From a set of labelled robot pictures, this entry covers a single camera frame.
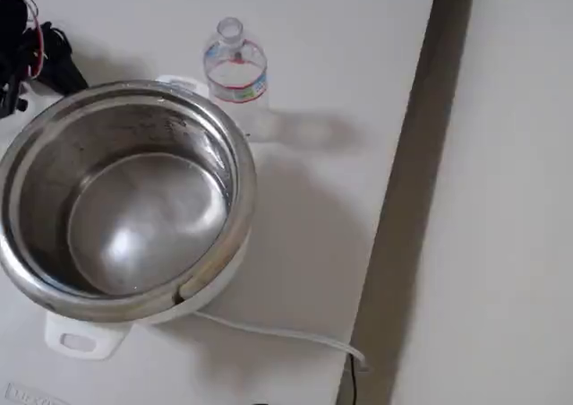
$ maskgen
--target sticker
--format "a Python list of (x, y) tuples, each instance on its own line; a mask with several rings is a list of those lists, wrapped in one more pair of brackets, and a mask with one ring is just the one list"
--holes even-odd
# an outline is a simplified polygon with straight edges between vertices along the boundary
[(4, 397), (21, 405), (68, 405), (67, 402), (16, 383), (8, 384)]

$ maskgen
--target white table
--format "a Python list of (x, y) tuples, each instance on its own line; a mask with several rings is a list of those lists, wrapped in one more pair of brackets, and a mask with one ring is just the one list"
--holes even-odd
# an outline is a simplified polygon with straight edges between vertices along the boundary
[[(226, 15), (258, 35), (284, 132), (256, 149), (252, 244), (208, 311), (349, 340), (432, 0), (36, 1), (91, 83), (201, 77)], [(104, 363), (58, 356), (42, 343), (43, 311), (0, 281), (0, 388), (70, 405), (335, 401), (343, 354), (193, 317), (134, 328)]]

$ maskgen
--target white cable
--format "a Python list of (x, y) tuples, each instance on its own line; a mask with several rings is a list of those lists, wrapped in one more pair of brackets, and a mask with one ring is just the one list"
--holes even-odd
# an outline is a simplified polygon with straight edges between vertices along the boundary
[(351, 345), (346, 344), (345, 342), (341, 342), (339, 340), (334, 340), (332, 338), (321, 336), (316, 333), (293, 331), (290, 329), (260, 327), (245, 323), (232, 322), (225, 318), (217, 317), (211, 314), (205, 314), (199, 311), (195, 311), (193, 314), (201, 318), (211, 320), (212, 322), (223, 324), (226, 327), (238, 329), (240, 331), (259, 333), (260, 335), (278, 336), (281, 338), (292, 338), (295, 340), (309, 340), (310, 342), (317, 342), (319, 344), (327, 345), (329, 347), (332, 347), (333, 349), (337, 349), (339, 351), (343, 351), (347, 354), (354, 356), (356, 360), (360, 362), (360, 366), (362, 367), (362, 369), (368, 368), (368, 365), (366, 364), (366, 357), (364, 356), (363, 353), (361, 353), (358, 349), (355, 349)]

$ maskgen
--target stainless steel pot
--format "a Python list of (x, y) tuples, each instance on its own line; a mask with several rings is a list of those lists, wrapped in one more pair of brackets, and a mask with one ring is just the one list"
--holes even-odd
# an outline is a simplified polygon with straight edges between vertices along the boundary
[(233, 260), (255, 201), (252, 154), (205, 98), (116, 82), (57, 102), (0, 163), (0, 254), (30, 299), (117, 323), (195, 296)]

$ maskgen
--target clear plastic bottle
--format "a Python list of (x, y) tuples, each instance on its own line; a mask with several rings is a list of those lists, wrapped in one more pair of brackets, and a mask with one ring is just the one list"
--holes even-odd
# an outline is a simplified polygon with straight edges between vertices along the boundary
[(243, 24), (227, 17), (217, 25), (203, 57), (210, 98), (227, 112), (250, 139), (264, 134), (269, 105), (267, 57)]

